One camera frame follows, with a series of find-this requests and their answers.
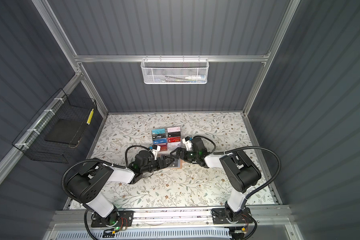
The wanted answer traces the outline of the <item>pink leather card wallet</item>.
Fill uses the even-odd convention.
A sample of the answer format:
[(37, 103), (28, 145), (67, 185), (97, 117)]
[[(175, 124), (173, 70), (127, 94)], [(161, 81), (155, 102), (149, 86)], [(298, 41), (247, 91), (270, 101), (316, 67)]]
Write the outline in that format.
[(173, 169), (181, 169), (182, 168), (183, 161), (182, 160), (175, 160), (175, 162), (168, 168)]

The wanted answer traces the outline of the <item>clear acrylic card holder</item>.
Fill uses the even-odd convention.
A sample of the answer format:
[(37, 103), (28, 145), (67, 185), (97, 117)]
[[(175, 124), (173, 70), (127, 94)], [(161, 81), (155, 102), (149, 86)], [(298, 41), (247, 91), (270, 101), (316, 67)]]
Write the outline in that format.
[(160, 146), (160, 151), (172, 151), (181, 147), (181, 127), (153, 129), (151, 131), (153, 145)]

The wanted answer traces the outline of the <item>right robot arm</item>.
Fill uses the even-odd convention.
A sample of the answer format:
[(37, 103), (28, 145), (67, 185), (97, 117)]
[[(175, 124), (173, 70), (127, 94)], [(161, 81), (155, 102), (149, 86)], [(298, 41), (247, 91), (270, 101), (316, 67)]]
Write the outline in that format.
[(259, 168), (243, 150), (216, 154), (217, 145), (204, 136), (182, 139), (183, 147), (170, 152), (170, 156), (203, 168), (223, 169), (233, 187), (225, 203), (226, 216), (242, 213), (249, 194), (262, 178)]

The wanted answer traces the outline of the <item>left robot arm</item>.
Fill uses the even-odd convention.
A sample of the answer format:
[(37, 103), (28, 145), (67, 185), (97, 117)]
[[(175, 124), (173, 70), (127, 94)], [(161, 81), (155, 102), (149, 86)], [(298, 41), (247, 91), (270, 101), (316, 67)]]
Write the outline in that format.
[(66, 170), (61, 185), (67, 196), (106, 219), (117, 213), (117, 207), (102, 193), (106, 183), (135, 184), (145, 173), (165, 169), (175, 160), (171, 155), (157, 157), (147, 150), (138, 152), (135, 160), (125, 167), (98, 158), (87, 159)]

